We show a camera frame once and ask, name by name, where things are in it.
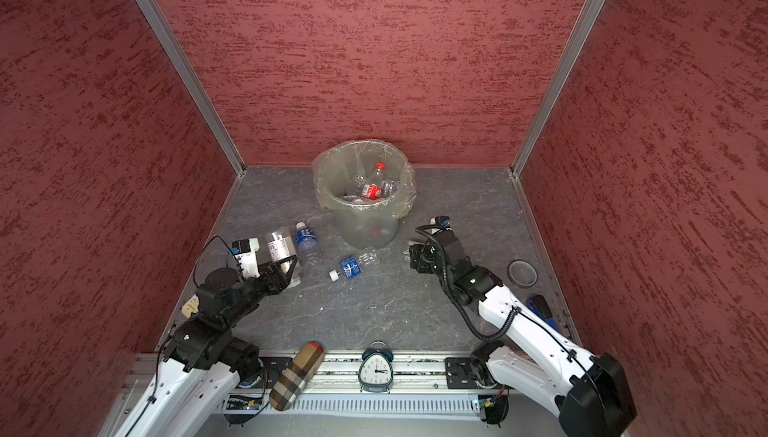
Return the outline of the aluminium front rail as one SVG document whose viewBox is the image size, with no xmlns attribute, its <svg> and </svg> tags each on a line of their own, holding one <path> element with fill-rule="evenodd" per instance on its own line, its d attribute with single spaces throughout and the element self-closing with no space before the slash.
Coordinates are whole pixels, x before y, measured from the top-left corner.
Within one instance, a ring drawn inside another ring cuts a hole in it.
<svg viewBox="0 0 768 437">
<path fill-rule="evenodd" d="M 278 381 L 282 372 L 293 361 L 294 354 L 262 355 L 259 357 L 262 368 L 266 369 L 267 389 L 271 389 Z M 362 383 L 385 384 L 390 379 L 389 391 L 392 393 L 450 393 L 490 391 L 491 389 L 506 389 L 520 391 L 510 383 L 502 384 L 497 381 L 493 387 L 490 379 L 496 379 L 490 374 L 490 364 L 485 364 L 487 376 L 481 379 L 481 362 L 470 356 L 454 356 L 443 354 L 394 354 L 392 362 L 387 365 L 383 358 L 375 357 L 373 363 L 364 364 L 362 353 L 325 353 L 317 370 L 305 385 L 302 393 L 356 393 L 363 392 Z M 146 387 L 154 375 L 156 356 L 141 354 L 137 357 L 132 370 L 126 378 L 124 386 Z M 534 388 L 550 390 L 558 395 L 566 391 L 557 390 L 555 380 L 547 377 L 533 361 L 525 358 L 512 357 L 513 370 L 524 370 L 523 364 L 532 364 L 531 378 Z"/>
</svg>

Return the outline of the orange white label bottle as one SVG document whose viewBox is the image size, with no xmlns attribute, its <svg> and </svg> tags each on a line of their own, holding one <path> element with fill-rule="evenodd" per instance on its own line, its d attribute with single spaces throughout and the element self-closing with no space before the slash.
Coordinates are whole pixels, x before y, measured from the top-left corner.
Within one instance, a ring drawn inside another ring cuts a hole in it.
<svg viewBox="0 0 768 437">
<path fill-rule="evenodd" d="M 266 242 L 270 258 L 274 262 L 280 260 L 289 255 L 296 255 L 297 251 L 294 246 L 293 237 L 288 227 L 279 228 L 273 232 L 266 234 Z M 288 289 L 297 287 L 301 284 L 300 278 L 300 263 L 296 269 L 296 273 L 291 275 L 291 282 L 288 285 Z"/>
</svg>

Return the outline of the clear square green-cap bottle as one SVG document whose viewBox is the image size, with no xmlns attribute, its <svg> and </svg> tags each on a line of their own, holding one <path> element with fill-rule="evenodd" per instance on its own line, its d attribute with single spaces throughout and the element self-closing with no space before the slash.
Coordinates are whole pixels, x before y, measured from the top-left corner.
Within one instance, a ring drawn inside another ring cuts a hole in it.
<svg viewBox="0 0 768 437">
<path fill-rule="evenodd" d="M 408 253 L 411 260 L 419 256 L 422 246 L 421 242 L 415 240 L 408 241 Z"/>
</svg>

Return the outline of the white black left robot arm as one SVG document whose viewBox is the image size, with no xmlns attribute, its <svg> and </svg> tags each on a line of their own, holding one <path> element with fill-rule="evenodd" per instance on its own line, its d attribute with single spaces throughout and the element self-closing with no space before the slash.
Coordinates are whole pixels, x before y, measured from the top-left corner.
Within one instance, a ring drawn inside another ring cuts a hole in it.
<svg viewBox="0 0 768 437">
<path fill-rule="evenodd" d="M 256 277 L 231 267 L 211 272 L 196 289 L 198 311 L 167 339 L 153 379 L 116 434 L 196 435 L 238 385 L 262 373 L 258 347 L 235 337 L 234 327 L 285 290 L 297 265 L 289 256 L 258 265 Z"/>
</svg>

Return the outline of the green alarm clock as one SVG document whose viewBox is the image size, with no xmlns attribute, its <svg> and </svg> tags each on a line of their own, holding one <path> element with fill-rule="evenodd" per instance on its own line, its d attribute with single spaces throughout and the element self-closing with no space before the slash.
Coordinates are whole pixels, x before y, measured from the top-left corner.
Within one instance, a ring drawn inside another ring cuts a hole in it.
<svg viewBox="0 0 768 437">
<path fill-rule="evenodd" d="M 394 382 L 394 355 L 383 341 L 374 341 L 363 352 L 357 377 L 361 392 L 389 393 Z"/>
</svg>

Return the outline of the chrysanthemum tea bottle green neck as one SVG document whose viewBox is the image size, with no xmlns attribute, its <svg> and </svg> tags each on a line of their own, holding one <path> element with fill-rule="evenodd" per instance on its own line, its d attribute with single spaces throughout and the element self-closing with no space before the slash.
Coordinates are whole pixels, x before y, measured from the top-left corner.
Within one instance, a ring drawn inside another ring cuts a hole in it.
<svg viewBox="0 0 768 437">
<path fill-rule="evenodd" d="M 354 205 L 367 205 L 367 204 L 370 203 L 370 201 L 368 199 L 363 198 L 363 197 L 361 197 L 359 195 L 345 195 L 343 197 L 343 200 L 345 202 L 348 202 L 348 203 L 354 204 Z"/>
</svg>

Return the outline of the blue black utility knife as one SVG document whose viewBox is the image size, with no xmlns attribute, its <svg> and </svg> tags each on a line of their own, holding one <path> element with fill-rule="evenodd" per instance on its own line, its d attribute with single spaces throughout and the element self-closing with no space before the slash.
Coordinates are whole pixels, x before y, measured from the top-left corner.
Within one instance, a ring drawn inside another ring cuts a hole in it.
<svg viewBox="0 0 768 437">
<path fill-rule="evenodd" d="M 545 297 L 540 294 L 534 294 L 525 301 L 526 307 L 531 310 L 542 321 L 546 322 L 552 329 L 558 331 L 558 325 L 554 314 L 551 311 Z"/>
</svg>

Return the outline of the grey round lid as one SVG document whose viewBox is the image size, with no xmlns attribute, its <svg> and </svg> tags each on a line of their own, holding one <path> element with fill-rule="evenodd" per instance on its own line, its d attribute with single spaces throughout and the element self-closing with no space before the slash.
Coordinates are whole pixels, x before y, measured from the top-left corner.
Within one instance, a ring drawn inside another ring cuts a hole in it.
<svg viewBox="0 0 768 437">
<path fill-rule="evenodd" d="M 538 273 L 535 267 L 524 260 L 514 260 L 507 267 L 507 275 L 510 281 L 520 288 L 531 288 L 538 282 Z"/>
</svg>

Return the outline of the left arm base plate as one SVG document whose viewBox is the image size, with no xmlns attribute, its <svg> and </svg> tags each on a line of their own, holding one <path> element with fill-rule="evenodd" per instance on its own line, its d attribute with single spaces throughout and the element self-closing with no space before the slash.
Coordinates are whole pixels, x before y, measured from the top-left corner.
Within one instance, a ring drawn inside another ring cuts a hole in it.
<svg viewBox="0 0 768 437">
<path fill-rule="evenodd" d="M 238 389 L 271 388 L 291 361 L 292 357 L 290 356 L 261 357 L 261 370 L 259 373 L 239 384 Z"/>
</svg>

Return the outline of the blue label water bottle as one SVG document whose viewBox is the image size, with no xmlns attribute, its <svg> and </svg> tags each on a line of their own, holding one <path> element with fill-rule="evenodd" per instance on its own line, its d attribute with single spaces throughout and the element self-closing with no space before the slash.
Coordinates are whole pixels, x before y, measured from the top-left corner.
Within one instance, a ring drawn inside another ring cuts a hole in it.
<svg viewBox="0 0 768 437">
<path fill-rule="evenodd" d="M 305 222 L 298 222 L 296 230 L 296 250 L 303 266 L 311 268 L 321 259 L 320 244 L 314 231 Z"/>
</svg>

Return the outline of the red Coca-Cola bottle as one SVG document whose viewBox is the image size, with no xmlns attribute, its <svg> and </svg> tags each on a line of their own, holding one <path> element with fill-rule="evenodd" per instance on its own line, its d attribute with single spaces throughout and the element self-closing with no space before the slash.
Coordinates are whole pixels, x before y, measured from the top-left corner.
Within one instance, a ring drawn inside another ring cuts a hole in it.
<svg viewBox="0 0 768 437">
<path fill-rule="evenodd" d="M 383 196 L 384 193 L 384 171 L 386 165 L 383 162 L 378 162 L 375 165 L 374 172 L 365 180 L 361 197 L 371 201 L 376 201 Z"/>
</svg>

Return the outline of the clear plastic bin liner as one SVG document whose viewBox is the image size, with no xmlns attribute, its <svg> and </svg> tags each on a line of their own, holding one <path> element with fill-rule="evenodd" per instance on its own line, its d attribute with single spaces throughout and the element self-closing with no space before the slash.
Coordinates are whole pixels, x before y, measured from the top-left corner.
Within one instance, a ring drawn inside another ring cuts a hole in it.
<svg viewBox="0 0 768 437">
<path fill-rule="evenodd" d="M 362 190 L 364 180 L 375 165 L 383 162 L 385 181 L 393 181 L 394 189 L 386 197 L 367 205 L 354 205 L 343 200 L 354 190 Z M 393 144 L 364 139 L 338 144 L 312 162 L 313 183 L 319 205 L 329 211 L 349 211 L 354 218 L 375 217 L 400 220 L 413 207 L 416 199 L 415 169 L 407 157 Z"/>
</svg>

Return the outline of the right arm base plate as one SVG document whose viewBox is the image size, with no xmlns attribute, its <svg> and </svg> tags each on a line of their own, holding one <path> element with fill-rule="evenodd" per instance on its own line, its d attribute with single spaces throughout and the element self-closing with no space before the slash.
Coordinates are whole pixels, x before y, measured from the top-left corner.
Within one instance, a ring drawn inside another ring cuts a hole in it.
<svg viewBox="0 0 768 437">
<path fill-rule="evenodd" d="M 475 390 L 481 386 L 476 380 L 471 357 L 446 357 L 445 377 L 450 390 Z"/>
</svg>

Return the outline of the Pocari Sweat blue bottle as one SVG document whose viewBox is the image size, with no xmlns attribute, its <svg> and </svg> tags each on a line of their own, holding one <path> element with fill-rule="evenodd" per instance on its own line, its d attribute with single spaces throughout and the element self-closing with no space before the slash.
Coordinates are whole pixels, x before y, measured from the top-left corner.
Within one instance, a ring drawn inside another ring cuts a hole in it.
<svg viewBox="0 0 768 437">
<path fill-rule="evenodd" d="M 336 262 L 328 272 L 328 276 L 333 282 L 342 278 L 349 280 L 374 269 L 378 262 L 379 258 L 374 250 L 358 255 L 349 255 Z"/>
</svg>

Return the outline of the grey mesh waste bin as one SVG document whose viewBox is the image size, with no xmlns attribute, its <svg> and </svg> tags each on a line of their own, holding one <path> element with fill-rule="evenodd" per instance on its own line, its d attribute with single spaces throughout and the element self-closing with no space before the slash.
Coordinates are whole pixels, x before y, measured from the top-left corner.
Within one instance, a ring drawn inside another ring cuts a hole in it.
<svg viewBox="0 0 768 437">
<path fill-rule="evenodd" d="M 357 249 L 388 245 L 416 200 L 414 169 L 382 140 L 341 143 L 316 157 L 312 172 L 318 204 Z"/>
</svg>

